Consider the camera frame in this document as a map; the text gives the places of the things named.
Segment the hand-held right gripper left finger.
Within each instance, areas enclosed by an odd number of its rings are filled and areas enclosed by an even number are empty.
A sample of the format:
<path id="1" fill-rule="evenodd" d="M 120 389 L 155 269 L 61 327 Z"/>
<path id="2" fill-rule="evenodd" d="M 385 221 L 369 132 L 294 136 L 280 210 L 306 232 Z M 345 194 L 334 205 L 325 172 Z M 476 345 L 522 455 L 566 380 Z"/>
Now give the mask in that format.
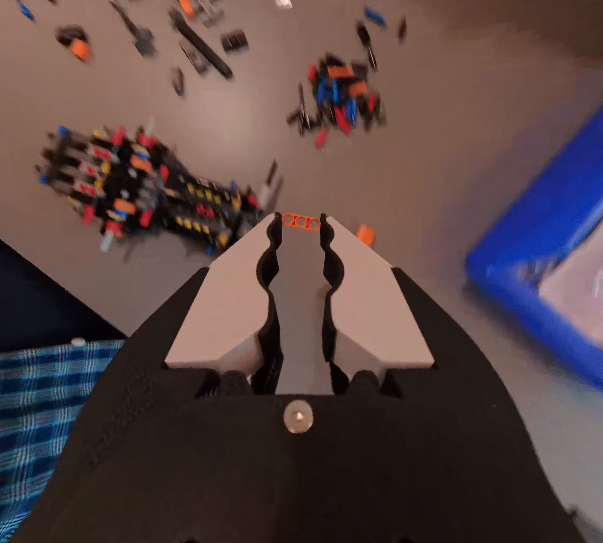
<path id="1" fill-rule="evenodd" d="M 168 351 L 169 368 L 230 371 L 257 395 L 275 394 L 283 363 L 270 283 L 279 271 L 282 215 L 267 215 L 207 268 Z"/>

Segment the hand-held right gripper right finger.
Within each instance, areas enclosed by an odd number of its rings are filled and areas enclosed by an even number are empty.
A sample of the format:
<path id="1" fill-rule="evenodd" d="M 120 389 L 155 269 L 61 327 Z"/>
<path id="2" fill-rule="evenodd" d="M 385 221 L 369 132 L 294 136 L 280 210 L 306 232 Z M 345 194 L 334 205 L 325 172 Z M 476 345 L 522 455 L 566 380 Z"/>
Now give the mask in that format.
<path id="1" fill-rule="evenodd" d="M 326 293 L 323 358 L 335 395 L 354 376 L 381 387 L 391 370 L 430 369 L 435 359 L 394 275 L 394 268 L 332 216 L 320 216 Z"/>

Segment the orange three-hole lego beam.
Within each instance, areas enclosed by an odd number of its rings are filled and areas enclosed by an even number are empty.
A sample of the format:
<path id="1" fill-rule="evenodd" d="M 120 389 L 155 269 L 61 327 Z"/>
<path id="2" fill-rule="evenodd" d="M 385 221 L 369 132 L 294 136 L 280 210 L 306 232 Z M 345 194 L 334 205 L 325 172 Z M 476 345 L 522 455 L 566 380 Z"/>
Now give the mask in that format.
<path id="1" fill-rule="evenodd" d="M 283 225 L 291 228 L 306 231 L 320 231 L 321 222 L 319 218 L 314 218 L 296 213 L 284 213 L 282 215 Z"/>

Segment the pile of lego pins and axles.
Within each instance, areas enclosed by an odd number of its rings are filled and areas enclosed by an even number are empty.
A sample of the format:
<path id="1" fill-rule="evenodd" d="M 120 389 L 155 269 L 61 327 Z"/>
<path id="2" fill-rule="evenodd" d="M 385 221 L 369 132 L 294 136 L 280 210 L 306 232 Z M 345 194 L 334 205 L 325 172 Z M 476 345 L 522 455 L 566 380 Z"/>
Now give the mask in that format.
<path id="1" fill-rule="evenodd" d="M 287 115 L 288 126 L 296 127 L 301 137 L 315 133 L 314 144 L 320 149 L 326 143 L 329 131 L 338 130 L 349 135 L 362 128 L 366 132 L 387 125 L 388 117 L 382 95 L 372 83 L 378 72 L 378 61 L 367 24 L 388 28 L 384 14 L 371 5 L 365 5 L 363 15 L 355 24 L 359 42 L 366 54 L 361 62 L 345 61 L 333 52 L 325 52 L 307 69 L 307 83 L 315 112 L 311 113 L 305 98 L 303 83 L 299 83 L 297 109 Z"/>

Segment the long black lego beam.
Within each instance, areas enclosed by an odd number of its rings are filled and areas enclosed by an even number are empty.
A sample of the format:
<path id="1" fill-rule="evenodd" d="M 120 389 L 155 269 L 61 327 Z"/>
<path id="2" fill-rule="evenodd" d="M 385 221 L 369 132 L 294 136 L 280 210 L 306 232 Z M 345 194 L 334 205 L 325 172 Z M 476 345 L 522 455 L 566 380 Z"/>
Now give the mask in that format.
<path id="1" fill-rule="evenodd" d="M 223 59 L 215 53 L 213 49 L 196 34 L 196 32 L 186 23 L 185 18 L 176 8 L 170 8 L 169 17 L 173 27 L 186 39 L 200 54 L 213 66 L 226 80 L 231 80 L 234 76 L 233 71 Z"/>

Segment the partly built lego model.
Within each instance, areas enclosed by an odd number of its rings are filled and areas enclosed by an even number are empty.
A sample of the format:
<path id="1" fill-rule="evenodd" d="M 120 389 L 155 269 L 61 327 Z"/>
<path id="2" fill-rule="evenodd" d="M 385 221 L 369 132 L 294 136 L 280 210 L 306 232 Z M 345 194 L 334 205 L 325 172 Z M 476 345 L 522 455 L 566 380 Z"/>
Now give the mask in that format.
<path id="1" fill-rule="evenodd" d="M 99 225 L 100 250 L 167 231 L 219 254 L 265 216 L 282 184 L 272 161 L 259 191 L 195 176 L 155 135 L 153 125 L 130 136 L 124 126 L 85 135 L 60 126 L 35 166 L 42 185 L 63 195 L 85 225 Z"/>

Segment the black lego hinge piece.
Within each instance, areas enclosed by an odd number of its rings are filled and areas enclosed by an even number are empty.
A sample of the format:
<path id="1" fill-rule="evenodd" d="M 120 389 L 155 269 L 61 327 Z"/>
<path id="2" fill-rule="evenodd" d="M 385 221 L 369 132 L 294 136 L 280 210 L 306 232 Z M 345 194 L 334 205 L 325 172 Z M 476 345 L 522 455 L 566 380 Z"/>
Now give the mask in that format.
<path id="1" fill-rule="evenodd" d="M 249 42 L 245 32 L 241 29 L 233 30 L 221 36 L 221 44 L 224 52 L 231 53 L 248 49 Z"/>

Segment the black lego axle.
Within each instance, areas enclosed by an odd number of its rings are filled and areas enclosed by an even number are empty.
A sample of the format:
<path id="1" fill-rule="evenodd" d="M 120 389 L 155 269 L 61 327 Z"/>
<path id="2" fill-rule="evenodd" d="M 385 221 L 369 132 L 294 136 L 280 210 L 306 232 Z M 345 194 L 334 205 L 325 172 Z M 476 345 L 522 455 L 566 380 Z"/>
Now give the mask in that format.
<path id="1" fill-rule="evenodd" d="M 132 36 L 134 47 L 141 56 L 149 57 L 155 54 L 154 35 L 150 29 L 136 25 L 118 0 L 107 0 L 112 9 L 118 14 L 127 31 Z"/>

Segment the black and orange lego piece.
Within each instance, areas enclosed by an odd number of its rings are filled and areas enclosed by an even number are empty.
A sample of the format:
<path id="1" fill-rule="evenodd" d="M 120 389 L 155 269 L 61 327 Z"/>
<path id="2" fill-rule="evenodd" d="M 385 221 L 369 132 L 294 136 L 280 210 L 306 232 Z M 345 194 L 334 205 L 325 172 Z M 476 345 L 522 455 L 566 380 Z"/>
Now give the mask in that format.
<path id="1" fill-rule="evenodd" d="M 91 55 L 89 36 L 79 25 L 59 27 L 55 33 L 56 41 L 69 49 L 82 62 L 87 62 Z"/>

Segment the blue plastic bin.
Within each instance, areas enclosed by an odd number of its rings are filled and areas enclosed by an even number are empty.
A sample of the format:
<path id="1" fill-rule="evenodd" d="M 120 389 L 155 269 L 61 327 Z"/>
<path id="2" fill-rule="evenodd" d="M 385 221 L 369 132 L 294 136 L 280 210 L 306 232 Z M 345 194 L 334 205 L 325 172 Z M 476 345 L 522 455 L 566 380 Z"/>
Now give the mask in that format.
<path id="1" fill-rule="evenodd" d="M 535 342 L 602 390 L 602 349 L 539 295 L 602 221 L 602 109 L 548 162 L 466 255 L 468 280 Z"/>

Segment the blue plaid shirt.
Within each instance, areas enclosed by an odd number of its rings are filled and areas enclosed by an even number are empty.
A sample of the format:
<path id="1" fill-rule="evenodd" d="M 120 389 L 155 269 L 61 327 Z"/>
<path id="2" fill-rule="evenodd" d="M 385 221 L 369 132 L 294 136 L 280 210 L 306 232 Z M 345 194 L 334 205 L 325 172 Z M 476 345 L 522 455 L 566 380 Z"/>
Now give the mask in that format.
<path id="1" fill-rule="evenodd" d="M 1 353 L 1 542 L 31 513 L 80 410 L 124 343 Z"/>

